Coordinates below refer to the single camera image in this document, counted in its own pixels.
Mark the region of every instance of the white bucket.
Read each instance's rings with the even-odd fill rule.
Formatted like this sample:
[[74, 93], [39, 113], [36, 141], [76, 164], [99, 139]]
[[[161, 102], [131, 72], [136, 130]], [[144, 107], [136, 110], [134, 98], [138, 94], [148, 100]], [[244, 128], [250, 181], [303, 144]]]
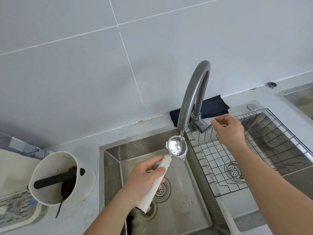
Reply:
[[67, 172], [73, 166], [77, 166], [76, 184], [72, 193], [63, 203], [77, 204], [84, 200], [95, 186], [96, 174], [89, 166], [68, 152], [52, 153], [38, 164], [29, 182], [29, 191], [32, 196], [44, 205], [59, 205], [62, 200], [62, 182], [40, 189], [34, 188], [34, 182]]

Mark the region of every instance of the stainless steel sink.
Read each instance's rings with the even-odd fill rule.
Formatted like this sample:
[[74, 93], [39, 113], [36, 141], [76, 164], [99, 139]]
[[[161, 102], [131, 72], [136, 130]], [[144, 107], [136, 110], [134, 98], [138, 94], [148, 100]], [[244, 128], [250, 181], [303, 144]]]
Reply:
[[[246, 131], [248, 146], [274, 170], [313, 198], [313, 154], [259, 102], [230, 108]], [[179, 131], [168, 126], [100, 147], [104, 184], [100, 198], [107, 205], [138, 161], [166, 154], [165, 142]], [[265, 224], [240, 168], [213, 129], [184, 134], [186, 161], [175, 160], [151, 204], [151, 212], [131, 211], [122, 234], [240, 234]]]
[[275, 95], [313, 125], [313, 82], [278, 92]]

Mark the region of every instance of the white handle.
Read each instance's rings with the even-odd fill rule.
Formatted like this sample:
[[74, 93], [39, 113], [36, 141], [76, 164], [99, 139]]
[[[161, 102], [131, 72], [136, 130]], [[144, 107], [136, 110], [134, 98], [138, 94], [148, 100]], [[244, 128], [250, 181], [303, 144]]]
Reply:
[[[164, 158], [161, 161], [161, 164], [158, 166], [159, 167], [165, 167], [165, 172], [167, 170], [167, 168], [170, 166], [170, 162], [172, 161], [170, 155], [166, 155], [164, 156]], [[139, 205], [136, 207], [136, 209], [140, 209], [142, 212], [147, 213], [147, 210], [149, 209], [149, 206], [154, 198], [154, 195], [156, 194], [156, 191], [159, 188], [159, 185], [161, 184], [161, 181], [164, 177], [165, 173], [159, 177], [158, 179], [156, 179], [153, 183], [153, 186], [151, 188], [151, 190], [149, 191], [148, 194], [145, 195], [145, 197], [142, 198], [142, 200], [140, 201]]]

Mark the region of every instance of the metal faucet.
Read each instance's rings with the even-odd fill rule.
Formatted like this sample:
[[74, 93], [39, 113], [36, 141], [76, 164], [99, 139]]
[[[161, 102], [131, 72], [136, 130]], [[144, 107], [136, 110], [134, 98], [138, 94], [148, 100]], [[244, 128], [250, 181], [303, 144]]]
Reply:
[[201, 106], [204, 98], [205, 90], [210, 75], [211, 64], [207, 60], [203, 60], [198, 64], [191, 76], [188, 84], [182, 107], [179, 112], [177, 128], [187, 130], [188, 126], [191, 129], [198, 129], [200, 133], [204, 133], [211, 128], [201, 119]]

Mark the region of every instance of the hand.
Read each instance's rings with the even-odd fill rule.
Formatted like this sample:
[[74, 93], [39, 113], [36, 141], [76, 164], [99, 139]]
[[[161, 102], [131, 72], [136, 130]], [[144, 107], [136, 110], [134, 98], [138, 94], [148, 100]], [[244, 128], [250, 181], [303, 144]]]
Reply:
[[141, 199], [150, 191], [153, 182], [161, 177], [165, 173], [165, 167], [159, 167], [157, 162], [161, 161], [164, 156], [158, 156], [154, 158], [149, 158], [147, 160], [137, 162], [134, 169], [123, 186], [123, 190], [126, 190], [129, 196], [134, 198], [133, 206], [137, 206]]
[[246, 146], [244, 127], [238, 119], [230, 114], [221, 115], [214, 119], [211, 120], [211, 124], [222, 144], [227, 148]]

